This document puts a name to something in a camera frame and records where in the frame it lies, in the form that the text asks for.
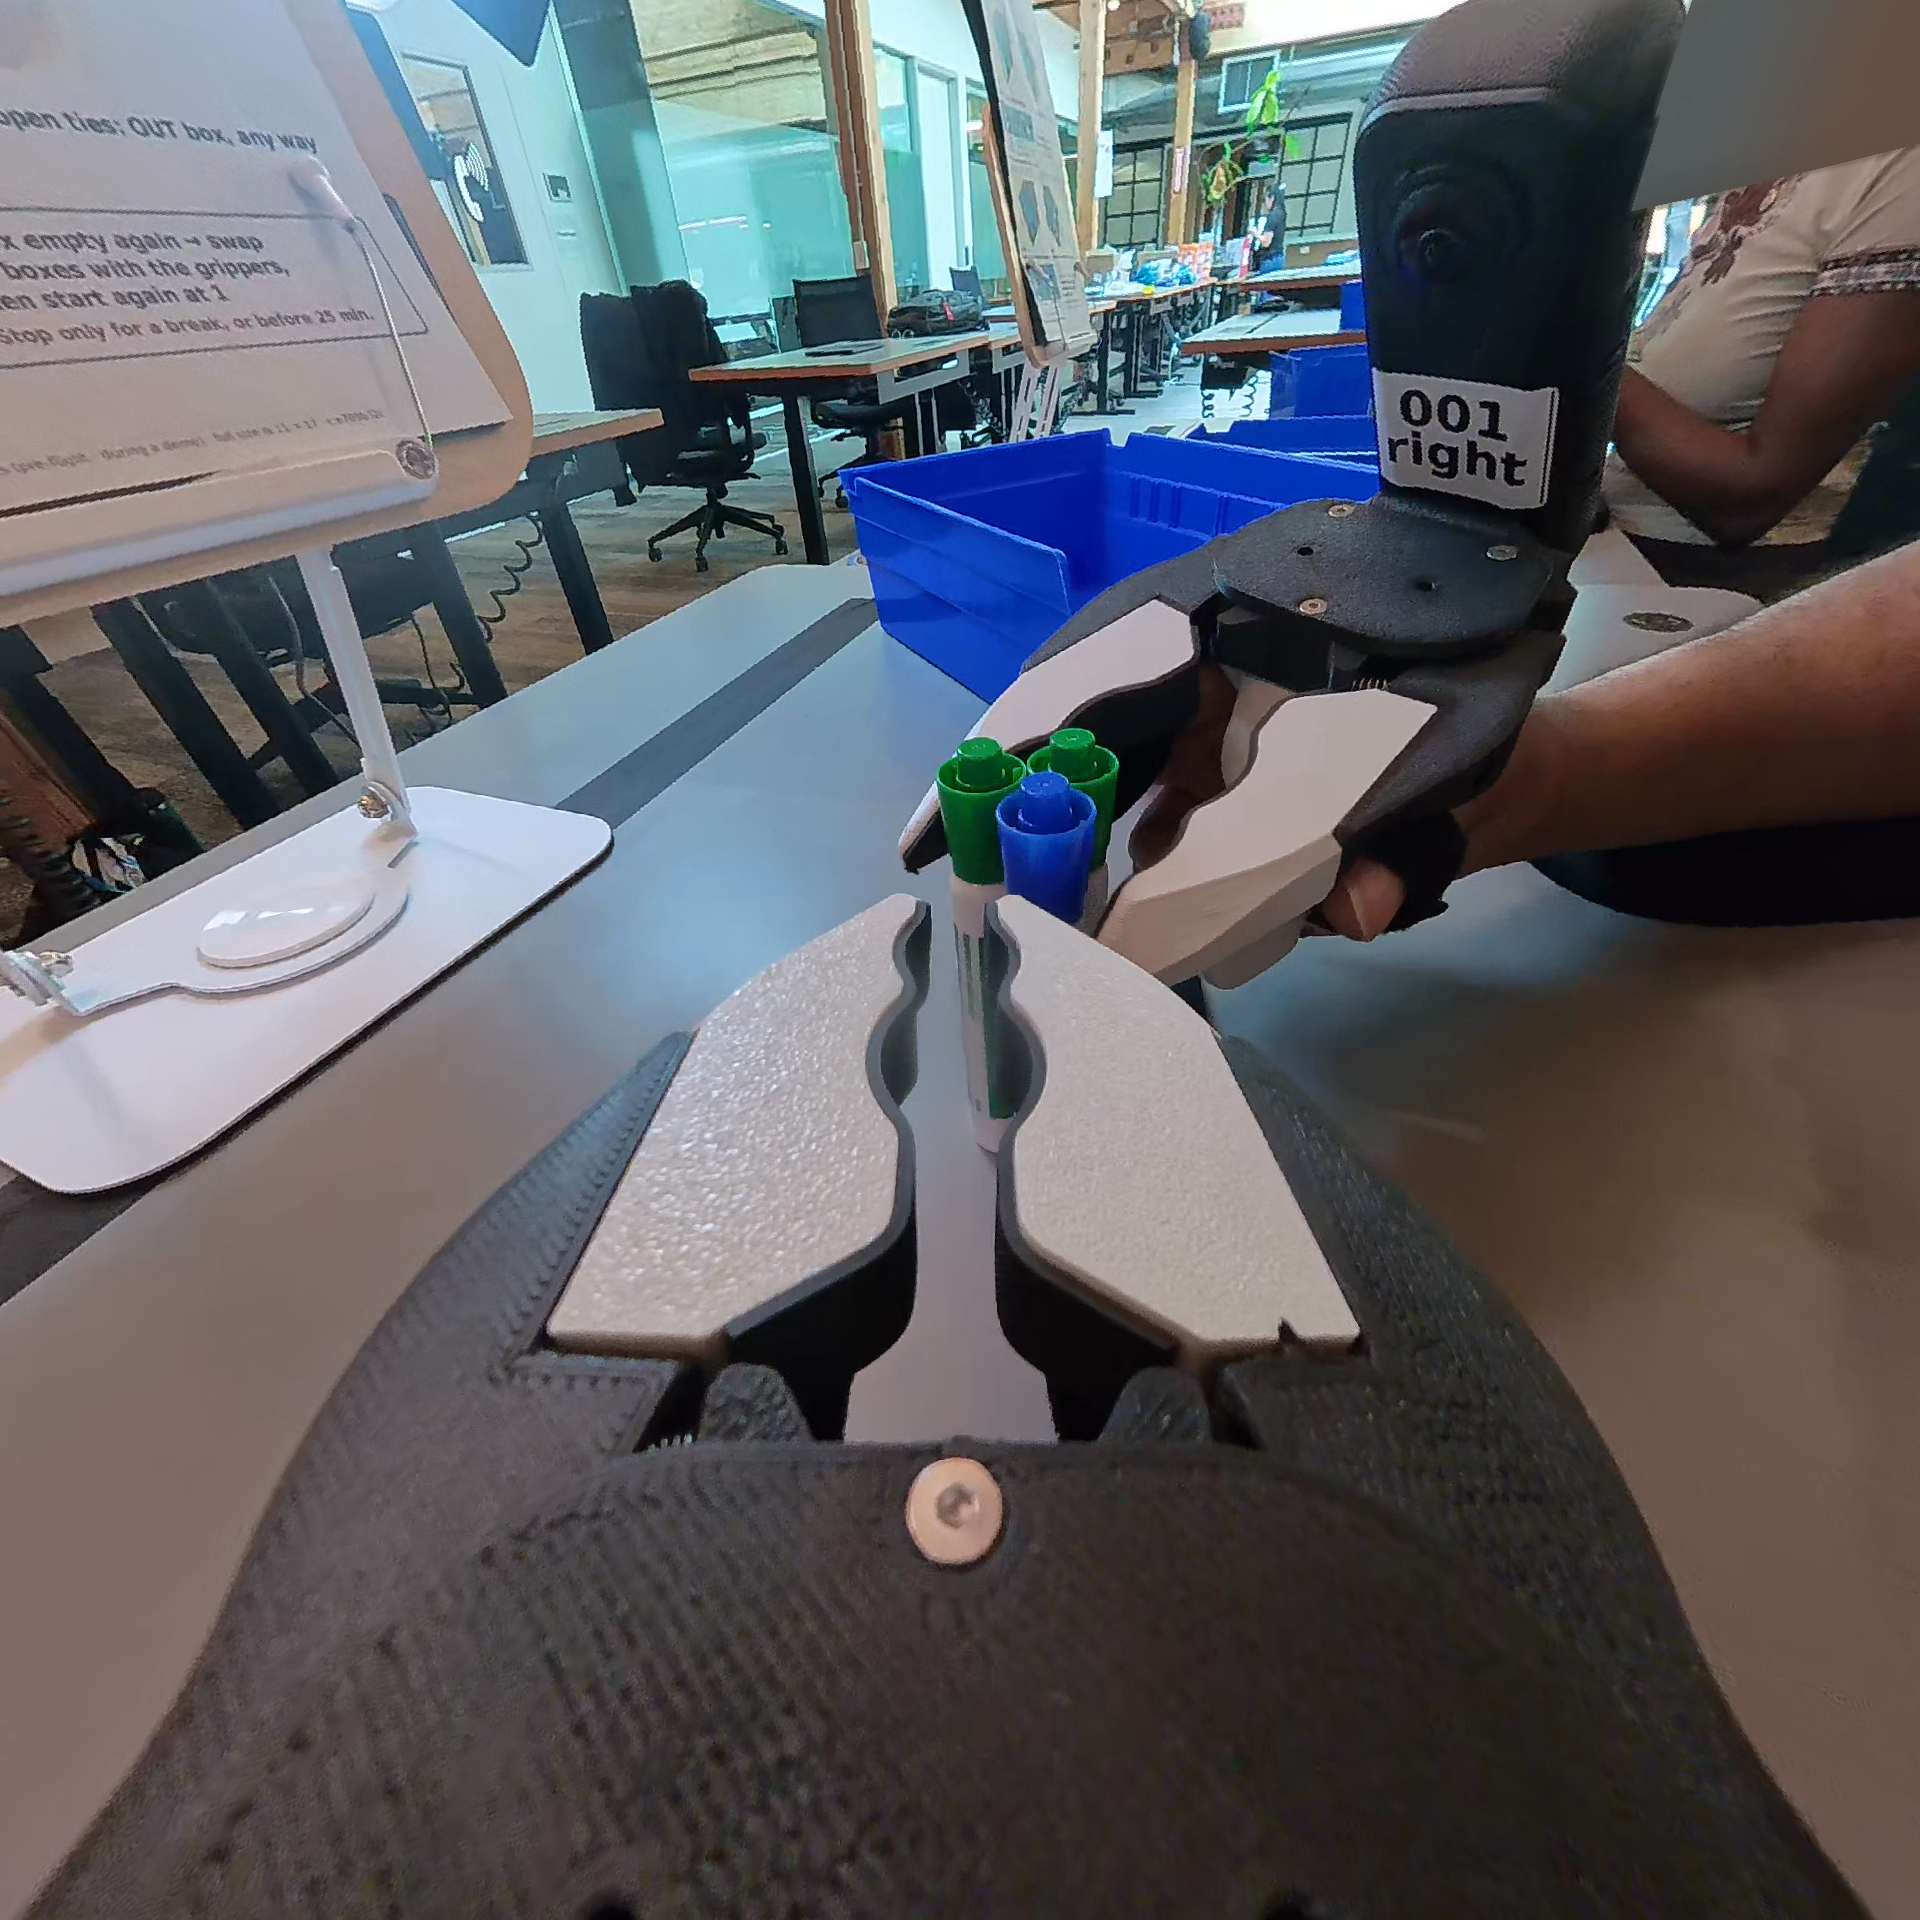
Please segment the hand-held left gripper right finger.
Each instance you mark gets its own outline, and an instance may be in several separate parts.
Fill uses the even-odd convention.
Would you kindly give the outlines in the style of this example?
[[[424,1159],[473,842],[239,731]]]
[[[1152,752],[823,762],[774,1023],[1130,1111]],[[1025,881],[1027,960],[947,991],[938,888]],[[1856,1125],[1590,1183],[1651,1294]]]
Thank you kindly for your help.
[[[1039,906],[992,906],[999,1326],[1058,1437],[1095,1437],[1144,1370],[1201,1385],[1361,1323],[1214,1026]]]

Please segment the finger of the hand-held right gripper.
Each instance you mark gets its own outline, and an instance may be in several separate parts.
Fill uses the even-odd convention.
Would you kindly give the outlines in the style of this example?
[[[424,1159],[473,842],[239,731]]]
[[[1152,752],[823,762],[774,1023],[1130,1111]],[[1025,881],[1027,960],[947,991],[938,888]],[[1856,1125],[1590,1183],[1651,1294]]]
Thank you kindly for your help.
[[[1434,717],[1380,689],[1266,704],[1244,691],[1230,722],[1239,781],[1119,889],[1098,939],[1169,985],[1234,991],[1271,969],[1332,889],[1336,829]]]
[[[1207,800],[1204,659],[1188,615],[1150,602],[1022,672],[971,737],[1027,757],[1056,729],[1090,729],[1120,757],[1119,809],[1159,794],[1134,842],[1148,864]]]

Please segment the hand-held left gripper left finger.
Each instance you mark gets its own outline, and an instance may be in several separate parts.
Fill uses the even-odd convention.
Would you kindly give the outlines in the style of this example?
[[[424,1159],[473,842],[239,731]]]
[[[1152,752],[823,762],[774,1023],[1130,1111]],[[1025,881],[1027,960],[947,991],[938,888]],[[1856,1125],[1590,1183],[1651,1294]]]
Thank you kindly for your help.
[[[547,1337],[566,1354],[774,1367],[839,1437],[918,1294],[921,902],[888,896],[699,1026]]]

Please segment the green dry erase marker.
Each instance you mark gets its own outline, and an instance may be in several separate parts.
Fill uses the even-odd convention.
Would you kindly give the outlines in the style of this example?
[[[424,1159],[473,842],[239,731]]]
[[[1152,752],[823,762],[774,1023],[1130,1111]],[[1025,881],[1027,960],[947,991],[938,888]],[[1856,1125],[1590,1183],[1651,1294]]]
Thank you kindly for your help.
[[[1108,847],[1120,776],[1119,754],[1102,749],[1090,729],[1066,728],[1055,731],[1044,745],[1027,757],[1027,769],[1031,773],[1058,773],[1076,792],[1094,798],[1095,840],[1088,867],[1088,895],[1080,920],[1082,931],[1090,931],[1111,896]]]
[[[962,1021],[968,1097],[979,1147],[999,1151],[1010,1118],[998,1090],[998,1007],[992,997],[991,903],[1004,898],[999,805],[1027,776],[1019,757],[991,737],[962,742],[936,781],[951,857],[951,927]]]

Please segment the blue dry erase marker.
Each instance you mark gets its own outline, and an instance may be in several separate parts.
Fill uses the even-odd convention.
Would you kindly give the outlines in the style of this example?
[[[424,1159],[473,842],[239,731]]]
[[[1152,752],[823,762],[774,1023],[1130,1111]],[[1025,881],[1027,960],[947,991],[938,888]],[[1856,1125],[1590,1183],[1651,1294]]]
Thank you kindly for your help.
[[[1098,834],[1098,805],[1066,776],[1027,773],[995,813],[1004,885],[1058,921],[1080,923]]]

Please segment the person's right forearm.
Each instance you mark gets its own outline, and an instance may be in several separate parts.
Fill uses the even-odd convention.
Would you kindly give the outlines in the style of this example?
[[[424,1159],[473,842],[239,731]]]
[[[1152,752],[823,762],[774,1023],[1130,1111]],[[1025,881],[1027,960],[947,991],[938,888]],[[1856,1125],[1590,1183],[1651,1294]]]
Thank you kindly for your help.
[[[1534,713],[1534,855],[1914,816],[1918,545]]]

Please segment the person's right hand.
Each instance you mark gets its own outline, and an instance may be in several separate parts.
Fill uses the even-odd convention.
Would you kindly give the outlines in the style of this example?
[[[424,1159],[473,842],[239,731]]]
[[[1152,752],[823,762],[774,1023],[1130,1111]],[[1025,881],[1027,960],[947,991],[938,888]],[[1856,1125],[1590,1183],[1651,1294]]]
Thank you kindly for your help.
[[[1132,833],[1130,855],[1139,869],[1159,862],[1178,840],[1186,814],[1223,792],[1230,726],[1241,704],[1254,704],[1264,695],[1287,698],[1282,689],[1262,682],[1254,682],[1254,689],[1244,693],[1230,671],[1202,665],[1199,713],[1175,738],[1161,781]],[[1550,850],[1564,762],[1575,731],[1571,701],[1574,693],[1564,691],[1537,702],[1499,781],[1454,813],[1467,842],[1463,874]],[[1331,934],[1364,945],[1391,928],[1401,913],[1401,902],[1400,877],[1369,857],[1353,857],[1316,910],[1316,920]]]

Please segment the blue plastic bin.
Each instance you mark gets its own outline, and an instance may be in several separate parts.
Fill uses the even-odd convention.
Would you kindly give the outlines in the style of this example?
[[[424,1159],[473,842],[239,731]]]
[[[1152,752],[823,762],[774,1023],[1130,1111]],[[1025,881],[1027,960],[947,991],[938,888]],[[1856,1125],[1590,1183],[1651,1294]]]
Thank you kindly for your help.
[[[1361,280],[1347,280],[1339,289],[1339,333],[1353,334],[1353,341],[1297,347],[1271,357],[1266,413],[1274,418],[1375,414]]]
[[[882,629],[991,702],[1130,575],[1298,501],[1377,490],[1363,459],[1086,433],[859,470],[849,506]]]

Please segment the wooden office desk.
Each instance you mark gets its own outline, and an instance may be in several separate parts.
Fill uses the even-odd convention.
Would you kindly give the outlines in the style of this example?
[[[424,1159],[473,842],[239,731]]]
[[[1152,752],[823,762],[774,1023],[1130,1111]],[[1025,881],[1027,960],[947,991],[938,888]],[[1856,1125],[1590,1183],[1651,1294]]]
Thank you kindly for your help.
[[[833,343],[818,350],[775,352],[771,357],[713,365],[689,374],[698,387],[774,395],[784,407],[786,459],[801,515],[808,566],[830,561],[818,480],[810,454],[804,403],[827,387],[844,390],[868,381],[882,407],[905,407],[911,457],[936,450],[936,395],[971,374],[1002,378],[1022,365],[1015,327],[979,327],[964,334]]]

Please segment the black office chair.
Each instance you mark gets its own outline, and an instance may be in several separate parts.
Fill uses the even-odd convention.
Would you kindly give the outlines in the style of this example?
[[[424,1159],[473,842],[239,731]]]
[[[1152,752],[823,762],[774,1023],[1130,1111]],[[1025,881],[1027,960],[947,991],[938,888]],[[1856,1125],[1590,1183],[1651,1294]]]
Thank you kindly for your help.
[[[753,477],[763,435],[753,430],[743,393],[690,378],[726,362],[704,295],[687,280],[633,286],[626,295],[583,295],[580,334],[595,407],[664,416],[658,430],[617,441],[631,483],[704,495],[696,512],[649,536],[648,559],[662,561],[664,539],[694,531],[696,568],[707,571],[708,539],[735,525],[771,538],[784,555],[780,521],[727,504],[730,483]]]

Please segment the white document stand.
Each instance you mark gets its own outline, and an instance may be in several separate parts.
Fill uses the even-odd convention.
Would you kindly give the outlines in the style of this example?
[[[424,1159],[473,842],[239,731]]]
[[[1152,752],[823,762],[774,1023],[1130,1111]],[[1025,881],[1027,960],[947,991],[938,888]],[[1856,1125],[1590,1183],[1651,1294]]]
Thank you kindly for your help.
[[[488,506],[532,449],[523,375],[337,5],[287,5],[400,237],[508,421],[396,454],[250,466],[4,512],[4,622],[292,561],[362,750],[313,825],[72,951],[4,953],[4,1167],[60,1194],[206,1147],[467,953],[579,879],[611,829],[420,786],[400,770],[334,550]]]

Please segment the standing poster board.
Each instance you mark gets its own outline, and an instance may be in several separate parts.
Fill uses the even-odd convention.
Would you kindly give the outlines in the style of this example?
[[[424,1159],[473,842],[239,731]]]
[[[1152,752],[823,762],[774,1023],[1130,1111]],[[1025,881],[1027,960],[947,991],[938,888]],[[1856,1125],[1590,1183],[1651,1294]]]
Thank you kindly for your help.
[[[1041,19],[1030,3],[964,3],[987,95],[995,221],[1031,367],[1095,341]]]

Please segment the printed instruction sheet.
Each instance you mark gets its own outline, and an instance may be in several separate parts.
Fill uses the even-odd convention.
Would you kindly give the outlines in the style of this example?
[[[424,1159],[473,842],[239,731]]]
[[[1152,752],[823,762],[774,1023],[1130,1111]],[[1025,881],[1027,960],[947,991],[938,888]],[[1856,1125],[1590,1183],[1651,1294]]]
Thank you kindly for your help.
[[[287,5],[4,5],[3,498],[502,426]]]

